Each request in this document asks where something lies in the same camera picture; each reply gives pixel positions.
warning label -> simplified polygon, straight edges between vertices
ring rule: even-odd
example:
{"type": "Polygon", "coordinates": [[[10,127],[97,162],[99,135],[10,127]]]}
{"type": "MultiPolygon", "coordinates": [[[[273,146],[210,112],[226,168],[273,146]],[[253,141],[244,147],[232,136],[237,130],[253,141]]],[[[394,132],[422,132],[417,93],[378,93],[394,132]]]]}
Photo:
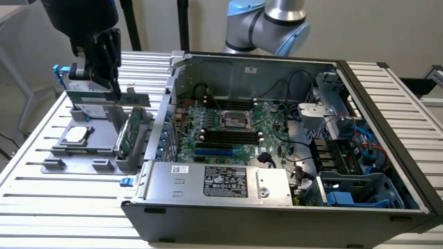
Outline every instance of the warning label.
{"type": "Polygon", "coordinates": [[[206,166],[202,193],[212,197],[246,198],[246,169],[206,166]]]}

